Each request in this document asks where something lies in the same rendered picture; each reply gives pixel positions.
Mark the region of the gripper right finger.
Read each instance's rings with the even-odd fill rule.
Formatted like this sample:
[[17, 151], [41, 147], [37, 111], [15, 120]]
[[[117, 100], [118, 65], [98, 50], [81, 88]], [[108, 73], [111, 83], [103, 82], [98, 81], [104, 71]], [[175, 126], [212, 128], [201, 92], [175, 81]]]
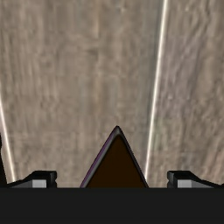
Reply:
[[222, 188], [207, 180], [198, 178], [191, 171], [168, 171], [168, 188]]

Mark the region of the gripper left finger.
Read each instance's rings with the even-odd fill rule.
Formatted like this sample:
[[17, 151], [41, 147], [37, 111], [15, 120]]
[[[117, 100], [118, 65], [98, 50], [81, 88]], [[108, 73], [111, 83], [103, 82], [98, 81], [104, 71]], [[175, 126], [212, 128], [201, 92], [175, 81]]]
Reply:
[[56, 171], [34, 171], [24, 179], [8, 184], [9, 188], [56, 188]]

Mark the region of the dark brown cake wedge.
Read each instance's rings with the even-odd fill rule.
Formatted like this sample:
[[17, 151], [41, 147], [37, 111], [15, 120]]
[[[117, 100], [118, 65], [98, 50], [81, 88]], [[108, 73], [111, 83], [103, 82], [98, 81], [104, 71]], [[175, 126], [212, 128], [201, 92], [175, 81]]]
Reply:
[[91, 164], [80, 188], [136, 187], [148, 184], [130, 145], [119, 126], [115, 126]]

